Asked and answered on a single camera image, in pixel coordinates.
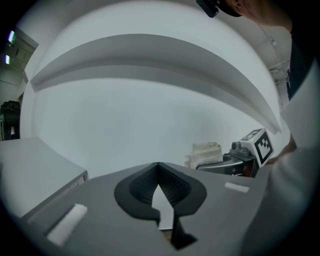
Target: person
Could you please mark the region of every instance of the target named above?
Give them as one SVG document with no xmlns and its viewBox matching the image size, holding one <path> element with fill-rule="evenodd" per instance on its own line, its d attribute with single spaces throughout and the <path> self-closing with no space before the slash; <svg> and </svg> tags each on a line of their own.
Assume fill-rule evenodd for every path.
<svg viewBox="0 0 320 256">
<path fill-rule="evenodd" d="M 264 26 L 284 27 L 291 33 L 290 76 L 287 82 L 289 100 L 303 83 L 314 61 L 319 61 L 317 40 L 309 29 L 317 24 L 316 6 L 296 4 L 290 0 L 212 0 L 223 12 L 233 17 L 246 17 Z M 297 148 L 292 136 L 289 144 L 277 157 L 268 161 L 274 164 L 281 156 Z"/>
</svg>

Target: crumpled white cloth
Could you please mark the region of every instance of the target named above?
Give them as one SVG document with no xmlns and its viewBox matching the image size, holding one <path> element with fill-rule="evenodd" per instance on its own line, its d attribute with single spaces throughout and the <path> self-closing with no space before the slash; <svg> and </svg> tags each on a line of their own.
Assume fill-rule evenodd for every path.
<svg viewBox="0 0 320 256">
<path fill-rule="evenodd" d="M 223 162 L 222 148 L 216 142 L 194 143 L 192 152 L 185 156 L 184 166 L 196 169 L 197 166 Z"/>
</svg>

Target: white wall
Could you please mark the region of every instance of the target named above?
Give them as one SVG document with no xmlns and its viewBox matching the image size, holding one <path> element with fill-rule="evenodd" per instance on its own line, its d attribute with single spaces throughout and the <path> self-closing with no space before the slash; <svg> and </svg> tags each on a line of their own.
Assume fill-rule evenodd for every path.
<svg viewBox="0 0 320 256">
<path fill-rule="evenodd" d="M 26 87 L 27 87 L 27 84 L 26 84 L 25 80 L 22 79 L 22 82 L 21 82 L 20 87 L 19 87 L 19 92 L 18 92 L 18 95 L 17 95 L 18 97 L 20 97 L 21 94 L 23 94 L 25 92 Z"/>
<path fill-rule="evenodd" d="M 19 87 L 0 81 L 0 106 L 7 101 L 16 101 Z"/>
<path fill-rule="evenodd" d="M 287 83 L 283 82 L 281 84 L 278 84 L 277 90 L 278 90 L 278 94 L 279 94 L 279 99 L 281 101 L 280 107 L 283 110 L 289 103 Z"/>
<path fill-rule="evenodd" d="M 0 81 L 20 86 L 22 82 L 22 72 L 11 67 L 8 64 L 0 64 Z"/>
<path fill-rule="evenodd" d="M 31 79 L 39 61 L 60 31 L 70 21 L 65 4 L 60 0 L 38 0 L 20 19 L 17 27 L 38 43 L 25 68 Z"/>
</svg>

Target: white curved backdrop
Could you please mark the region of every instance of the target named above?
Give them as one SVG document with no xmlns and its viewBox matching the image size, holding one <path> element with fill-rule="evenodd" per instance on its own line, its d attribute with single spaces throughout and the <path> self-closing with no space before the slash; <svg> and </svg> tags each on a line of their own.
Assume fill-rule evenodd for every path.
<svg viewBox="0 0 320 256">
<path fill-rule="evenodd" d="M 165 36 L 127 34 L 85 43 L 53 60 L 32 83 L 43 90 L 95 77 L 187 88 L 243 111 L 273 133 L 280 129 L 265 98 L 235 67 L 199 46 Z"/>
<path fill-rule="evenodd" d="M 263 118 L 268 120 L 270 127 L 264 125 L 273 133 L 280 131 L 277 90 L 269 71 L 255 51 L 223 22 L 218 19 L 209 19 L 202 10 L 181 3 L 167 1 L 122 2 L 102 7 L 82 16 L 58 35 L 37 66 L 31 81 L 34 82 L 36 88 L 41 86 L 39 85 L 41 79 L 50 78 L 50 76 L 44 76 L 46 67 L 76 47 L 111 36 L 129 34 L 175 38 L 205 49 L 225 60 L 254 85 L 263 96 L 268 107 L 266 108 L 264 104 L 259 105 L 259 112 L 263 113 L 264 110 L 271 109 L 271 114 L 267 116 L 263 114 Z M 223 76 L 232 78 L 232 70 L 224 70 Z M 253 103 L 254 99 L 257 104 L 264 102 L 250 95 L 250 90 L 244 90 L 241 82 L 237 91 L 251 100 L 249 105 Z"/>
<path fill-rule="evenodd" d="M 39 91 L 36 134 L 90 178 L 148 162 L 184 165 L 192 143 L 233 141 L 261 124 L 242 111 L 192 90 L 116 78 L 70 81 Z M 286 140 L 270 134 L 275 154 Z"/>
</svg>

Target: white tape piece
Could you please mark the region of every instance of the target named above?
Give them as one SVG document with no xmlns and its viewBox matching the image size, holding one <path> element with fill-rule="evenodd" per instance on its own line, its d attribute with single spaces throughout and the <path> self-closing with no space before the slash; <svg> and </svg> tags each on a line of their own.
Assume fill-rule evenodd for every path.
<svg viewBox="0 0 320 256">
<path fill-rule="evenodd" d="M 81 204 L 75 204 L 65 217 L 47 235 L 49 241 L 62 247 L 70 238 L 78 223 L 86 215 L 88 208 Z"/>
<path fill-rule="evenodd" d="M 250 189 L 248 186 L 241 186 L 241 185 L 237 185 L 237 184 L 230 183 L 230 182 L 227 182 L 226 184 L 224 184 L 224 187 L 227 189 L 239 191 L 242 193 L 247 193 Z"/>
</svg>

